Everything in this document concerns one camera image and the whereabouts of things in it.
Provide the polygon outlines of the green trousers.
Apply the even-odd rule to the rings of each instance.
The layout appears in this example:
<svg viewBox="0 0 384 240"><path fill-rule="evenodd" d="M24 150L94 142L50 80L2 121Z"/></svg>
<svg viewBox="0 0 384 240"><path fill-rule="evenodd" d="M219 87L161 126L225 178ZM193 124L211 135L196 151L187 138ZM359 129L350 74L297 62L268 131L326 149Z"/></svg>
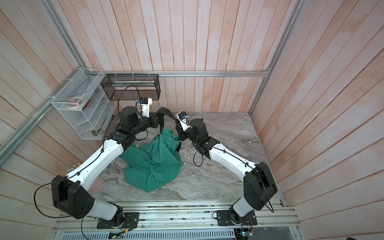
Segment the green trousers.
<svg viewBox="0 0 384 240"><path fill-rule="evenodd" d="M182 167L180 143L174 130L163 129L150 143L130 146L120 155L126 183L151 192L173 181Z"/></svg>

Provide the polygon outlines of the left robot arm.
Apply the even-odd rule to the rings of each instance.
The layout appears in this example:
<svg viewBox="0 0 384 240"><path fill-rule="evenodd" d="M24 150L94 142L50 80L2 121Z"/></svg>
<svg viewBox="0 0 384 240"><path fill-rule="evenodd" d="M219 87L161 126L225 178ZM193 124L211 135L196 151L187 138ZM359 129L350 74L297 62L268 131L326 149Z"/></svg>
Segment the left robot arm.
<svg viewBox="0 0 384 240"><path fill-rule="evenodd" d="M119 225L123 214L118 206L96 200L88 190L100 173L136 140L136 135L148 128L164 127L167 109L140 115L134 107L125 107L119 114L120 122L115 130L93 155L66 176L52 180L52 196L55 208L75 219L92 217L113 221Z"/></svg>

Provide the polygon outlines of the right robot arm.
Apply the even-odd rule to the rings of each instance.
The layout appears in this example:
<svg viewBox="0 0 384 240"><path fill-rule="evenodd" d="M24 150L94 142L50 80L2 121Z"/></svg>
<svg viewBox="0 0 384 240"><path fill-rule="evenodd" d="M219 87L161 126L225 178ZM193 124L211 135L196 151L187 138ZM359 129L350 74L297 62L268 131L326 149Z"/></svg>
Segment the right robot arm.
<svg viewBox="0 0 384 240"><path fill-rule="evenodd" d="M261 210L278 192L269 166L248 161L226 148L220 141L210 137L203 119L188 120L185 112L177 114L181 141L189 139L198 153L222 164L243 182L244 196L230 208L233 218L245 217L253 210Z"/></svg>

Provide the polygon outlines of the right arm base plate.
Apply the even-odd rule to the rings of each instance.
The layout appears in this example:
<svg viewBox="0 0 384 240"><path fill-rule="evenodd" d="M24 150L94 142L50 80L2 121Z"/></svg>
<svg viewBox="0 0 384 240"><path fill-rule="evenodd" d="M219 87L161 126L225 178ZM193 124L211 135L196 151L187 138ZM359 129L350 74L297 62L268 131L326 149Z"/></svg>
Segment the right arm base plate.
<svg viewBox="0 0 384 240"><path fill-rule="evenodd" d="M249 212L247 215L240 217L232 210L219 210L215 211L216 216L213 218L218 221L219 226L256 226L257 220L254 211Z"/></svg>

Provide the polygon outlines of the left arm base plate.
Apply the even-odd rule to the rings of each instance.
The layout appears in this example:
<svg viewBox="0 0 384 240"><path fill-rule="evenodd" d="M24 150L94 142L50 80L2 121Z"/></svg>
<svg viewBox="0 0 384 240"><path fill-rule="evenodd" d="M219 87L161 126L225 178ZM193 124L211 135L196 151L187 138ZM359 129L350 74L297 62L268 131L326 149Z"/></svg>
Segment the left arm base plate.
<svg viewBox="0 0 384 240"><path fill-rule="evenodd" d="M135 229L138 226L140 213L121 212L111 220L99 219L97 229Z"/></svg>

